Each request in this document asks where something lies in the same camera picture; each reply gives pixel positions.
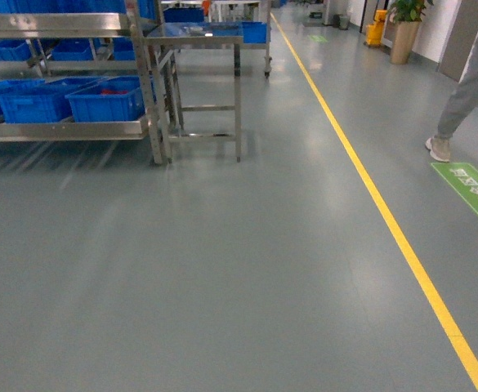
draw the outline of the shoe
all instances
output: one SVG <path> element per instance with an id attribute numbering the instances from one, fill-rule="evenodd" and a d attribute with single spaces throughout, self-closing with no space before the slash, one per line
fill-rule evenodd
<path id="1" fill-rule="evenodd" d="M 429 154 L 431 157 L 438 162 L 449 162 L 451 159 L 449 139 L 430 137 L 426 141 L 426 148 L 429 149 Z"/>

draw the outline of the metal frame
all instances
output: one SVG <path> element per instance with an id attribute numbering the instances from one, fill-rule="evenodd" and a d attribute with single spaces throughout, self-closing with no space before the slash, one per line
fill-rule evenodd
<path id="1" fill-rule="evenodd" d="M 170 97 L 168 110 L 170 110 L 170 123 L 173 124 L 175 118 L 172 113 L 177 112 L 179 117 L 180 129 L 177 134 L 172 134 L 173 127 L 168 128 L 168 142 L 171 144 L 184 143 L 184 142 L 200 142 L 200 141 L 234 141 L 235 142 L 235 155 L 237 162 L 240 162 L 242 153 L 242 110 L 241 110 L 241 64 L 240 64 L 240 50 L 243 45 L 242 36 L 225 36 L 225 37 L 166 37 L 164 30 L 163 36 L 144 38 L 145 44 L 151 47 L 161 47 L 162 53 L 168 53 L 170 61 L 165 67 L 166 74 L 164 78 L 165 87 Z M 181 94 L 178 88 L 178 81 L 176 75 L 176 63 L 175 63 L 175 48 L 180 47 L 216 47 L 222 45 L 231 44 L 234 53 L 234 104 L 233 105 L 200 105 L 200 106 L 182 106 Z M 223 111 L 233 110 L 235 112 L 235 133 L 213 133 L 213 134 L 194 134 L 184 132 L 184 112 L 206 112 L 206 111 Z M 163 113 L 162 108 L 159 107 L 159 113 Z M 171 160 L 171 152 L 169 146 L 166 146 L 166 155 Z"/>

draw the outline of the metal rack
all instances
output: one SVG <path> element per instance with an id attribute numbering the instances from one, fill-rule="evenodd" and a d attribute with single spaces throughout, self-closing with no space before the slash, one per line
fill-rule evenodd
<path id="1" fill-rule="evenodd" d="M 67 118 L 57 123 L 7 124 L 0 117 L 0 142 L 57 141 L 57 140 L 139 140 L 150 136 L 154 161 L 162 164 L 172 161 L 172 143 L 191 141 L 234 141 L 237 161 L 241 154 L 241 91 L 240 48 L 242 37 L 168 37 L 159 0 L 155 0 L 158 20 L 143 19 L 139 15 L 138 0 L 125 0 L 127 14 L 2 14 L 0 38 L 25 39 L 32 59 L 26 62 L 0 61 L 0 74 L 22 77 L 52 75 L 54 72 L 133 72 L 139 76 L 145 104 L 145 115 L 129 122 L 77 122 Z M 36 45 L 42 48 L 42 38 L 116 38 L 132 40 L 134 61 L 108 61 L 108 54 L 93 61 L 57 62 L 38 55 Z M 234 104 L 186 106 L 181 104 L 181 93 L 176 74 L 175 48 L 204 45 L 215 47 L 231 45 L 234 53 Z M 153 76 L 155 91 L 152 90 Z M 234 110 L 234 134 L 194 135 L 184 133 L 183 112 Z"/>
<path id="2" fill-rule="evenodd" d="M 154 161 L 163 163 L 163 146 L 159 132 L 159 114 L 154 102 L 150 83 L 150 57 L 142 46 L 143 31 L 156 28 L 152 20 L 143 20 L 138 15 L 137 0 L 127 0 L 127 14 L 4 14 L 0 15 L 0 38 L 26 39 L 34 55 L 29 62 L 0 62 L 0 69 L 27 73 L 40 69 L 41 76 L 48 70 L 119 71 L 135 70 L 141 80 L 145 102 L 145 115 L 130 122 L 81 122 L 67 118 L 58 123 L 6 124 L 0 117 L 0 141 L 40 140 L 135 140 L 150 136 Z M 133 41 L 136 60 L 88 61 L 52 65 L 34 52 L 34 40 L 39 38 L 115 38 L 130 37 Z"/>

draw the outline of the leg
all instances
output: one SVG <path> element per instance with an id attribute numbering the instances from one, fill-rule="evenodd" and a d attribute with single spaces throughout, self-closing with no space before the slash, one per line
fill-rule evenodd
<path id="1" fill-rule="evenodd" d="M 478 105 L 478 39 L 462 81 L 451 95 L 438 124 L 435 138 L 449 139 L 460 123 Z"/>

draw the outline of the green leaves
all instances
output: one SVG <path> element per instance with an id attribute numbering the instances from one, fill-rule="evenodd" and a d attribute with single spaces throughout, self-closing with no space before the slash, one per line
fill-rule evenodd
<path id="1" fill-rule="evenodd" d="M 395 0 L 389 11 L 391 19 L 395 22 L 420 22 L 422 21 L 423 10 L 427 2 L 433 4 L 433 0 Z"/>

